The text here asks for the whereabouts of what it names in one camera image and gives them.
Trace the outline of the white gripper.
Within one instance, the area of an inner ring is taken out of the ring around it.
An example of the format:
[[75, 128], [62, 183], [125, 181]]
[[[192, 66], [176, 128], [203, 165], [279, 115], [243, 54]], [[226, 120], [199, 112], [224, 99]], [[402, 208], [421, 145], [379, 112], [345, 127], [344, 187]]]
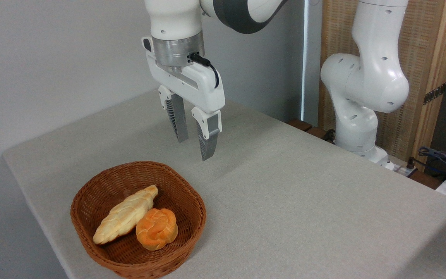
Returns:
[[150, 72], [161, 84], [161, 105], [167, 112], [178, 142], [188, 139], [185, 99], [195, 106], [191, 113], [197, 122], [202, 160], [211, 158], [216, 151], [218, 134], [222, 131], [220, 109], [225, 106], [222, 82], [215, 87], [215, 72], [196, 62], [180, 69], [161, 65], [159, 56], [154, 52], [153, 38], [143, 37], [142, 43]]

